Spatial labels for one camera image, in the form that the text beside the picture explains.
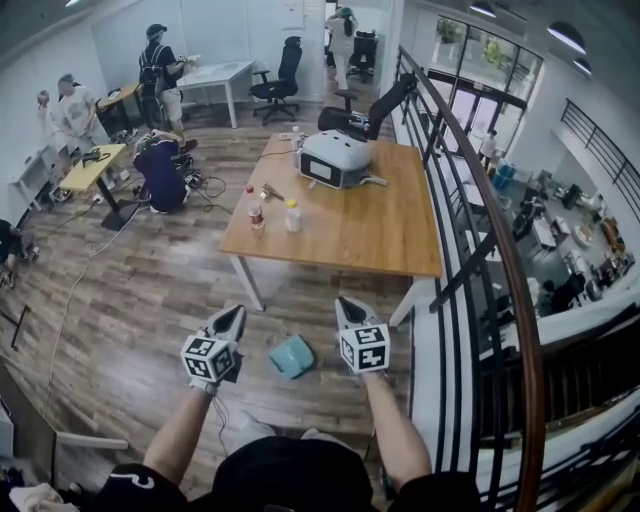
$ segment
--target blue cloth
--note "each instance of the blue cloth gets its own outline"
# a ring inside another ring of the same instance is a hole
[[[133,159],[133,165],[142,173],[149,189],[150,204],[159,212],[176,210],[187,195],[184,180],[176,171],[172,160],[179,149],[177,142],[162,140],[138,153]]]

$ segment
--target teal object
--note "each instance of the teal object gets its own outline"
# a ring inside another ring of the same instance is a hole
[[[309,346],[296,335],[269,352],[269,359],[281,377],[295,379],[313,366],[315,359]]]

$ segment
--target yellow desk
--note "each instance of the yellow desk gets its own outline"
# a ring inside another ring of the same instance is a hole
[[[139,84],[129,84],[121,87],[120,94],[118,94],[118,96],[114,100],[110,100],[109,98],[101,98],[98,101],[98,110],[103,112],[109,110],[112,107],[117,108],[124,129],[128,132],[132,131],[133,125],[131,124],[131,119],[129,119],[127,110],[124,107],[124,100],[133,96],[136,100],[136,105],[138,105],[140,117],[144,119],[144,115],[142,114],[142,104],[140,103],[140,96],[138,95],[138,87],[140,87]]]
[[[97,149],[99,149],[103,155],[103,159],[98,162],[87,162],[86,164],[83,164],[82,161],[78,162],[76,166],[71,169],[67,177],[60,183],[60,188],[64,190],[81,192],[89,190],[93,185],[98,185],[100,192],[102,192],[102,195],[112,210],[109,212],[109,215],[104,218],[101,226],[111,229],[112,231],[120,231],[138,209],[138,203],[132,204],[128,201],[120,201],[117,203],[101,178],[102,174],[113,164],[113,161],[122,154],[126,147],[126,144],[97,146]]]

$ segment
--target wooden table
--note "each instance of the wooden table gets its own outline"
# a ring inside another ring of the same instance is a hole
[[[131,204],[123,200],[116,203],[116,200],[101,178],[102,174],[109,168],[114,160],[120,156],[126,147],[126,144],[96,146],[94,149],[99,149],[102,155],[108,154],[109,156],[99,162],[87,162],[86,165],[83,165],[82,161],[78,162],[76,166],[71,169],[67,177],[60,183],[60,188],[76,191],[89,190],[93,185],[97,184],[112,210],[100,225],[112,231],[120,231],[138,209],[138,203]]]
[[[133,96],[136,100],[136,105],[138,105],[140,117],[144,119],[144,115],[142,113],[142,104],[140,103],[140,96],[138,95],[138,87],[140,87],[139,84],[125,85],[124,87],[120,88],[120,94],[118,94],[115,99],[110,100],[109,98],[101,98],[98,101],[98,110],[104,112],[111,109],[112,107],[117,108],[124,129],[128,132],[132,131],[133,125],[131,124],[131,119],[129,119],[129,115],[127,114],[127,109],[124,107],[124,100]]]
[[[311,181],[293,167],[292,155],[271,155],[257,163],[249,183],[257,193],[268,182],[285,198],[298,200],[302,231],[285,226],[282,201],[263,202],[264,228],[254,230],[248,218],[247,197],[238,202],[220,251],[233,266],[253,305],[264,304],[245,256],[363,272],[440,277],[440,245],[431,197],[416,148],[387,141],[375,148],[372,172],[386,180],[334,190]],[[271,136],[263,155],[288,151],[291,142]]]

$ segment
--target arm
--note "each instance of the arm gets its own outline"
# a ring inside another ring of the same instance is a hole
[[[378,372],[363,376],[378,446],[394,489],[431,474],[429,452],[411,420],[400,410],[391,388]]]
[[[213,396],[192,388],[180,408],[156,434],[143,465],[180,485],[198,444]]]

